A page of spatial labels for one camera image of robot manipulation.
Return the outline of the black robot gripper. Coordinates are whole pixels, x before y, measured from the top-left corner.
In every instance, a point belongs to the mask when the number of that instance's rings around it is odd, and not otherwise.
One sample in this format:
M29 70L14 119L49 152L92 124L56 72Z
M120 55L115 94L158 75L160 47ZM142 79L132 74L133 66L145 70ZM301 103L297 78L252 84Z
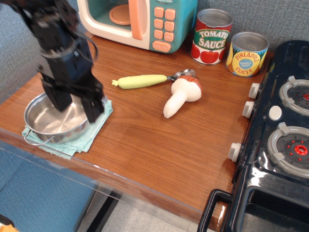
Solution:
M48 36L40 37L40 53L47 61L41 68L44 91L60 112L72 103L71 94L81 97L89 123L105 111L103 85L92 74L94 58L91 57L87 36L77 36L64 43Z

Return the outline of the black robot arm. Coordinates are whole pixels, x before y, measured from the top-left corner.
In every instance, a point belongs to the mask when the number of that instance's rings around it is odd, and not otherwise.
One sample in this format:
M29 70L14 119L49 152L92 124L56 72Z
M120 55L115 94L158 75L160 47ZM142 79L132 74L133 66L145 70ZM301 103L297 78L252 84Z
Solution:
M47 64L38 68L42 87L60 112L72 102L81 103L90 123L104 113L103 85L92 74L91 39L79 32L79 19L66 0L2 0L18 13L37 39Z

